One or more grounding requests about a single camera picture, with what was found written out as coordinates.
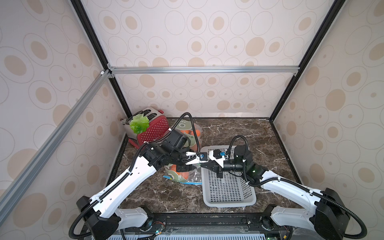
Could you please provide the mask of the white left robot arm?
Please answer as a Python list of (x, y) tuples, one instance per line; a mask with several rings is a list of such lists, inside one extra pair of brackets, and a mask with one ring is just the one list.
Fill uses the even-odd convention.
[(106, 240), (120, 229), (134, 226), (140, 228), (148, 219), (141, 208), (123, 211), (118, 207), (143, 181), (156, 171), (169, 164), (187, 170), (195, 164), (205, 164), (211, 160), (210, 152), (192, 152), (185, 147), (187, 137), (173, 130), (161, 143), (144, 143), (136, 152), (130, 167), (99, 193), (87, 199), (78, 200), (79, 216), (69, 230), (71, 239), (93, 236), (96, 240)]

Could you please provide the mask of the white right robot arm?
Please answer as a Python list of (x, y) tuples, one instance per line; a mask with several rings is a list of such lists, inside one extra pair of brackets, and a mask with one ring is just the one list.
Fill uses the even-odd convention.
[(198, 160), (202, 168), (216, 173), (218, 178), (225, 172), (241, 173), (248, 186), (271, 191), (300, 205), (299, 209), (268, 205), (261, 216), (264, 229), (290, 226), (315, 231), (326, 240), (344, 238), (350, 215), (343, 209), (344, 204), (335, 191), (307, 188), (279, 176), (254, 163), (253, 154), (245, 145), (236, 146), (232, 152), (201, 153)]

